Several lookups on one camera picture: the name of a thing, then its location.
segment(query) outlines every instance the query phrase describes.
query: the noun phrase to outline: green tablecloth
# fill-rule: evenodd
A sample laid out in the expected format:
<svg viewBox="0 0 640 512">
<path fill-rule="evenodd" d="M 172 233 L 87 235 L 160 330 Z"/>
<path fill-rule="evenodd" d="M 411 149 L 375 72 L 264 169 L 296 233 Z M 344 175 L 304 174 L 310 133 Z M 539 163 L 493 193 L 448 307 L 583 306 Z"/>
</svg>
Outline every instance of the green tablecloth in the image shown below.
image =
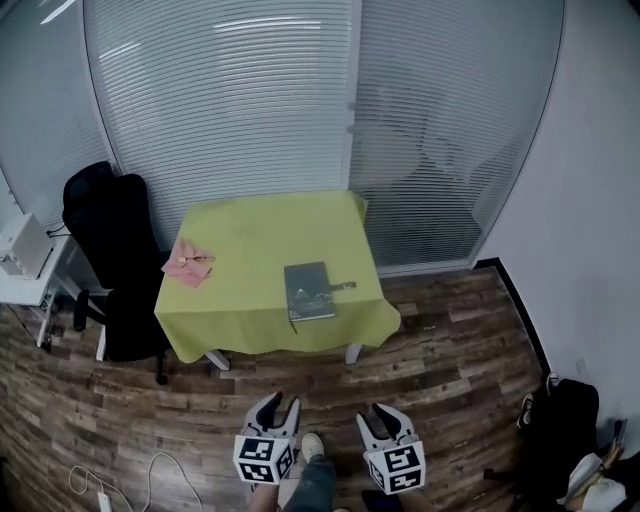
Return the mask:
<svg viewBox="0 0 640 512">
<path fill-rule="evenodd" d="M 155 314 L 178 357 L 214 349 L 258 354 L 314 352 L 349 343 L 377 347 L 400 326 L 384 299 L 362 219 L 350 192 L 313 192 L 203 203 L 186 214 L 180 237 L 215 256 L 209 279 L 192 289 L 165 276 Z M 324 261 L 336 316 L 292 328 L 284 267 Z"/>
</svg>

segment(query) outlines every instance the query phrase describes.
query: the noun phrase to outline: jeans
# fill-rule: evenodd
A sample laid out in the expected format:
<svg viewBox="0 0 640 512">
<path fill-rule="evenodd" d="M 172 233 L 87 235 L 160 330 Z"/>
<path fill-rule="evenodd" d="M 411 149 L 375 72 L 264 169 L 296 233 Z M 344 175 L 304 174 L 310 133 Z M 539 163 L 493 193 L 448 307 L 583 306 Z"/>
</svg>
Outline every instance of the jeans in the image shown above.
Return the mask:
<svg viewBox="0 0 640 512">
<path fill-rule="evenodd" d="M 313 457 L 302 472 L 284 512 L 333 512 L 336 470 L 324 455 Z"/>
</svg>

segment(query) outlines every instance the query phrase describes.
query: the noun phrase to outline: office chair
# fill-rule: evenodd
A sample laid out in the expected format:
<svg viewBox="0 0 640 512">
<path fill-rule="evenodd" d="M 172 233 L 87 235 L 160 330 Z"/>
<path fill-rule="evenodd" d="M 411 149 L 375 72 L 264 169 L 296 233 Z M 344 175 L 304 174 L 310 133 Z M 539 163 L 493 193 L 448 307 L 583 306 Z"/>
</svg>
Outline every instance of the office chair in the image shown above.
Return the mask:
<svg viewBox="0 0 640 512">
<path fill-rule="evenodd" d="M 147 188 L 135 174 L 116 177 L 108 162 L 99 162 L 69 179 L 64 188 L 62 218 L 103 288 L 111 289 L 105 314 L 88 305 L 89 291 L 78 296 L 74 327 L 87 316 L 106 327 L 107 359 L 114 362 L 157 358 L 156 381 L 166 384 L 165 351 L 170 343 L 155 308 L 169 253 L 158 249 L 151 230 Z"/>
</svg>

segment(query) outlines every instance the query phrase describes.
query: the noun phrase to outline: wooden floor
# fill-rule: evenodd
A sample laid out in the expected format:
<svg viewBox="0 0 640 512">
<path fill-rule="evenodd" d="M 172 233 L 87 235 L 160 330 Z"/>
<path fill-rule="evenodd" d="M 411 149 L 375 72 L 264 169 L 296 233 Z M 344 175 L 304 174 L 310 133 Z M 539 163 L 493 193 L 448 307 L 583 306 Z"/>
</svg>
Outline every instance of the wooden floor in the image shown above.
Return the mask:
<svg viewBox="0 0 640 512">
<path fill-rule="evenodd" d="M 301 432 L 324 438 L 338 472 L 336 505 L 364 510 L 360 492 L 374 488 L 355 413 L 378 401 L 412 418 L 425 446 L 428 493 L 439 509 L 507 510 L 509 486 L 483 481 L 482 472 L 512 464 L 514 422 L 541 372 L 498 274 L 394 278 L 383 288 L 403 328 L 380 349 L 364 350 L 356 366 L 343 365 L 343 351 L 231 353 L 231 371 L 220 374 L 206 361 L 185 365 L 173 357 L 164 388 L 154 382 L 153 361 L 95 361 L 98 329 L 76 333 L 67 311 L 58 315 L 61 336 L 46 353 L 1 307 L 0 454 L 8 459 L 4 479 L 17 510 L 98 510 L 95 485 L 82 497 L 68 489 L 75 464 L 118 486 L 141 510 L 147 465 L 158 451 L 184 465 L 205 510 L 245 510 L 233 439 L 247 409 L 274 390 L 297 394 Z M 17 312 L 36 330 L 31 313 Z M 126 510 L 116 496 L 112 503 Z M 151 510 L 198 510 L 165 462 L 154 469 Z"/>
</svg>

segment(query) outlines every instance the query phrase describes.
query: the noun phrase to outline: book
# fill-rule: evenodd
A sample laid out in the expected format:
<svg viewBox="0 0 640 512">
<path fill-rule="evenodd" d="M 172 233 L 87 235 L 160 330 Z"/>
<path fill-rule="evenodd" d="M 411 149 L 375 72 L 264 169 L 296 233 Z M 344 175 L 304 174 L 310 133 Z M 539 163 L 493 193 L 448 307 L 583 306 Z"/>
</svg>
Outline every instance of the book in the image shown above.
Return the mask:
<svg viewBox="0 0 640 512">
<path fill-rule="evenodd" d="M 289 320 L 301 322 L 336 315 L 324 261 L 284 268 Z"/>
</svg>

